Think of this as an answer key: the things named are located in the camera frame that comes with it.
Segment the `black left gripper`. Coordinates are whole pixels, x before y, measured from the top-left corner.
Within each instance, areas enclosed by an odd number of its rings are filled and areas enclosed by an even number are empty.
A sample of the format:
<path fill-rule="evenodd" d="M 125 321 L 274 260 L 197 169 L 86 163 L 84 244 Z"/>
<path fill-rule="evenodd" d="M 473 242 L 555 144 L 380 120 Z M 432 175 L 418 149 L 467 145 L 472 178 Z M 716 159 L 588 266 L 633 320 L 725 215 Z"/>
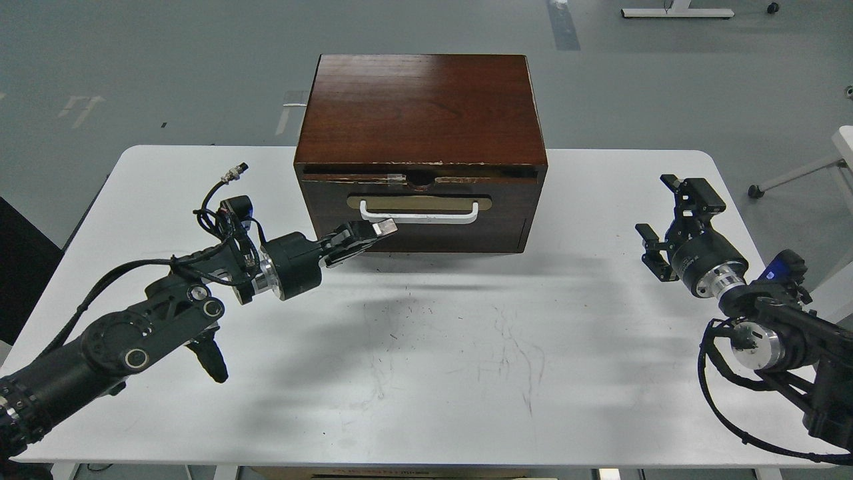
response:
<path fill-rule="evenodd" d="M 323 267 L 333 268 L 396 232 L 393 219 L 348 221 L 320 242 L 308 240 L 301 232 L 268 240 L 260 246 L 258 293 L 272 291 L 281 301 L 298 297 L 320 285 L 322 256 Z"/>

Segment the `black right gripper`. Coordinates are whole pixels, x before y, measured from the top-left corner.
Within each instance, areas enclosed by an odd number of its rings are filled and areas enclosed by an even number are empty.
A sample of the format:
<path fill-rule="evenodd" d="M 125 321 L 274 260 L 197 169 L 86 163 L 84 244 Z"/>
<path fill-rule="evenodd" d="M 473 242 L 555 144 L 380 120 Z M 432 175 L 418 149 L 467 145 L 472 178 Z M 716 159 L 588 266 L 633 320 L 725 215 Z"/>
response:
<path fill-rule="evenodd" d="M 725 289 L 744 284 L 748 261 L 719 232 L 712 218 L 727 204 L 703 177 L 659 179 L 674 195 L 674 221 L 661 242 L 651 225 L 637 223 L 642 238 L 642 263 L 661 282 L 680 280 L 697 298 L 719 297 Z M 710 229 L 692 234 L 686 229 Z M 662 252 L 667 252 L 669 263 Z"/>

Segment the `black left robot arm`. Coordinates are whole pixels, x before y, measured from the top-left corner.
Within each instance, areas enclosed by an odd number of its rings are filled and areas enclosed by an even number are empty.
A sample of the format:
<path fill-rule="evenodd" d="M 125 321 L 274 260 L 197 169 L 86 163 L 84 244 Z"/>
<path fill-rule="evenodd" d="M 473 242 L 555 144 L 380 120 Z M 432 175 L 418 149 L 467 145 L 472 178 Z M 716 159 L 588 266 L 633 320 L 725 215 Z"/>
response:
<path fill-rule="evenodd" d="M 116 395 L 131 375 L 142 373 L 180 347 L 188 347 L 217 383 L 228 377 L 215 341 L 225 304 L 211 283 L 234 289 L 239 303 L 274 293 L 296 297 L 322 282 L 322 268 L 371 248 L 397 232 L 392 219 L 349 221 L 317 240 L 301 232 L 271 240 L 249 236 L 253 206 L 246 195 L 196 210 L 200 225 L 219 243 L 183 257 L 141 259 L 102 277 L 73 318 L 26 367 L 2 378 L 2 458 L 18 456 L 74 413 L 104 395 Z M 166 265 L 167 276 L 145 288 L 140 303 L 103 314 L 74 340 L 68 335 L 92 301 L 113 281 L 142 265 Z"/>

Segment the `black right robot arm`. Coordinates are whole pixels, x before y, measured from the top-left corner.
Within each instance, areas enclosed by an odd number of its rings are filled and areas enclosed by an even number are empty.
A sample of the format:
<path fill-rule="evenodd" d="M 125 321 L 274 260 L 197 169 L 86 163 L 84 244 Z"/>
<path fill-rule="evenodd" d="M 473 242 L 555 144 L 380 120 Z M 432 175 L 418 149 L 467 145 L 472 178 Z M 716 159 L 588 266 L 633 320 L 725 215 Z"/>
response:
<path fill-rule="evenodd" d="M 712 227 L 726 204 L 703 177 L 659 179 L 674 197 L 674 219 L 663 238 L 639 223 L 642 262 L 661 282 L 680 281 L 697 298 L 714 298 L 723 314 L 704 328 L 697 359 L 700 389 L 710 410 L 743 444 L 807 461 L 851 465 L 851 331 L 806 309 L 807 267 L 792 250 L 777 254 L 747 283 L 748 261 Z M 729 421 L 715 405 L 706 379 L 713 365 L 729 383 L 774 391 L 802 412 L 807 434 L 843 449 L 820 455 L 783 449 Z"/>

